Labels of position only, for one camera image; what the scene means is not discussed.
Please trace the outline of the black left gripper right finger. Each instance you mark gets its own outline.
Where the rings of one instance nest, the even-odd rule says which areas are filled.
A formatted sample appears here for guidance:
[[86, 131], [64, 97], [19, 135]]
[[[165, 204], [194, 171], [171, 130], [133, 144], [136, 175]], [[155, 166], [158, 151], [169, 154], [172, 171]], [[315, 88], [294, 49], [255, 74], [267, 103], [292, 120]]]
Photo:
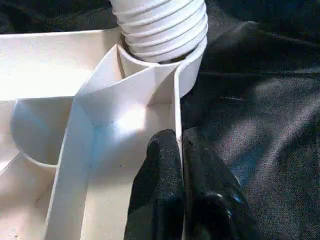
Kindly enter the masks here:
[[237, 178], [196, 128], [182, 135], [187, 240], [255, 240], [256, 221]]

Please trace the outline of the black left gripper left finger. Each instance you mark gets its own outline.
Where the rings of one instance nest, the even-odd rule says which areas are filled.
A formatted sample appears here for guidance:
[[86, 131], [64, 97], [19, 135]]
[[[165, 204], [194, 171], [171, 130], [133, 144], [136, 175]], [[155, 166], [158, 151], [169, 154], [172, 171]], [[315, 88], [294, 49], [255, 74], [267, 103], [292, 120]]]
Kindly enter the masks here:
[[180, 240], [185, 214], [180, 151], [172, 129], [157, 132], [131, 188], [126, 240]]

